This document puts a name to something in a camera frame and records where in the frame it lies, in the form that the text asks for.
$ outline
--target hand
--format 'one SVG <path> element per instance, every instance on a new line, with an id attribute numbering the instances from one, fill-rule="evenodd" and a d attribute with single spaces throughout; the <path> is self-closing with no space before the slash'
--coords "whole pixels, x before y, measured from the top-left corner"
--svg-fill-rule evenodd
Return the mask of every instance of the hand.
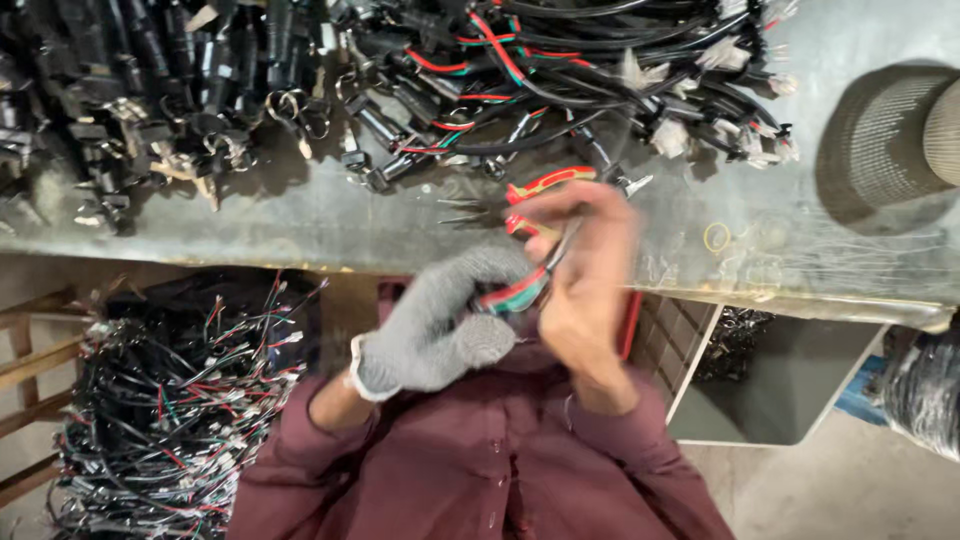
<path id="1" fill-rule="evenodd" d="M 502 319 L 471 314 L 454 327 L 478 283 L 509 284 L 534 269 L 519 250 L 480 247 L 427 267 L 383 328 L 360 336 L 351 366 L 360 394 L 383 401 L 400 389 L 440 390 L 468 369 L 496 363 L 516 334 Z"/>
<path id="2" fill-rule="evenodd" d="M 623 413 L 636 404 L 636 392 L 616 354 L 615 339 L 636 253 L 636 212 L 617 189 L 588 182 L 570 182 L 511 211 L 556 223 L 583 203 L 588 205 L 584 224 L 554 270 L 540 309 L 540 337 L 570 370 L 584 405 Z M 535 236 L 526 250 L 540 260 L 551 247 L 552 241 Z"/>

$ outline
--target plastic bin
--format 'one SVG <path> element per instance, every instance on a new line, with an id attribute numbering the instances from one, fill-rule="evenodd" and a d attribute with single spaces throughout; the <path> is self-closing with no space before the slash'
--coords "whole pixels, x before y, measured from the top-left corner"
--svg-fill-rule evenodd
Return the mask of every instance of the plastic bin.
<path id="1" fill-rule="evenodd" d="M 631 360 L 653 371 L 667 428 L 686 443 L 782 446 L 823 420 L 886 330 L 778 316 L 757 339 L 747 379 L 692 382 L 721 306 L 647 293 Z"/>

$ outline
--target floor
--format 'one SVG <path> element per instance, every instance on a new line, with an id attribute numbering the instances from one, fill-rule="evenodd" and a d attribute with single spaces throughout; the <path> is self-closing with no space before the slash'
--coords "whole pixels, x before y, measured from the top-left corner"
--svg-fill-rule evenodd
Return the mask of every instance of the floor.
<path id="1" fill-rule="evenodd" d="M 178 277 L 162 265 L 0 255 L 0 309 L 69 283 L 81 290 L 126 274 L 146 285 Z M 324 341 L 331 365 L 346 360 L 350 336 L 375 324 L 373 279 L 331 277 L 324 290 Z M 34 324 L 35 350 L 79 328 Z M 12 359 L 0 331 L 0 363 Z M 67 388 L 71 365 L 39 378 L 40 398 Z M 19 407 L 14 390 L 0 390 L 0 417 Z M 48 455 L 56 427 L 34 424 L 0 439 L 0 478 Z M 684 446 L 707 480 L 720 511 L 740 540 L 952 540 L 960 501 L 960 464 L 947 461 L 889 430 L 832 412 L 801 445 L 782 449 Z M 45 487 L 0 510 L 0 538 L 46 536 Z"/>

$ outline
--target wooden stool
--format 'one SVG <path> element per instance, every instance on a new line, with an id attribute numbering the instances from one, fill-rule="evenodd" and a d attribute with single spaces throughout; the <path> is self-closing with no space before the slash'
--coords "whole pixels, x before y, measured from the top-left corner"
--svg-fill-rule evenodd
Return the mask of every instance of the wooden stool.
<path id="1" fill-rule="evenodd" d="M 84 337 L 75 335 L 46 351 L 34 353 L 30 339 L 30 322 L 32 318 L 84 320 L 82 311 L 66 307 L 74 298 L 72 289 L 64 289 L 0 311 L 0 330 L 10 331 L 10 343 L 16 355 L 16 360 L 0 366 L 0 390 L 16 385 L 20 406 L 23 407 L 23 410 L 0 419 L 0 437 L 33 422 L 62 420 L 63 413 L 60 409 L 70 403 L 71 391 L 66 390 L 41 400 L 37 392 L 36 376 L 77 358 Z M 56 478 L 60 473 L 54 466 L 56 460 L 57 455 L 52 454 L 8 479 L 0 480 L 0 508 Z"/>

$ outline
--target workbench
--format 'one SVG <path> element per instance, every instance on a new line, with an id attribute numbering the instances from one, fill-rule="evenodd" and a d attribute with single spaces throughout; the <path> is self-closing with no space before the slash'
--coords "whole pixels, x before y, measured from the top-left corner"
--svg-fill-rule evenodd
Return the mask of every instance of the workbench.
<path id="1" fill-rule="evenodd" d="M 831 137 L 843 125 L 838 118 L 851 110 L 837 110 L 840 100 L 877 87 L 871 72 L 905 63 L 912 65 L 892 68 L 896 76 L 902 75 L 897 70 L 942 74 L 943 67 L 926 66 L 960 58 L 958 13 L 960 5 L 937 0 L 802 3 L 797 16 L 768 36 L 772 46 L 789 43 L 791 57 L 770 70 L 793 73 L 800 90 L 761 101 L 780 122 L 795 124 L 801 161 L 761 171 L 724 163 L 722 156 L 712 160 L 710 153 L 691 163 L 662 159 L 639 144 L 631 148 L 632 174 L 655 179 L 631 200 L 645 228 L 630 285 L 799 316 L 943 328 L 960 304 L 960 191 L 928 189 L 872 208 L 857 197 L 846 201 L 856 189 L 850 190 L 843 171 L 831 168 L 837 160 L 832 153 L 844 146 Z M 269 148 L 260 163 L 221 182 L 218 212 L 192 184 L 137 192 L 134 231 L 121 236 L 75 224 L 81 193 L 61 168 L 50 166 L 34 195 L 47 224 L 5 210 L 17 235 L 0 233 L 0 250 L 397 274 L 476 243 L 516 242 L 502 230 L 437 224 L 459 215 L 438 199 L 502 192 L 479 172 L 431 166 L 386 195 L 351 184 L 337 161 L 342 121 L 334 121 L 309 162 L 287 134 L 262 136 Z M 359 139 L 374 163 L 384 162 L 370 138 Z M 556 142 L 512 165 L 508 180 L 523 184 L 582 164 Z"/>

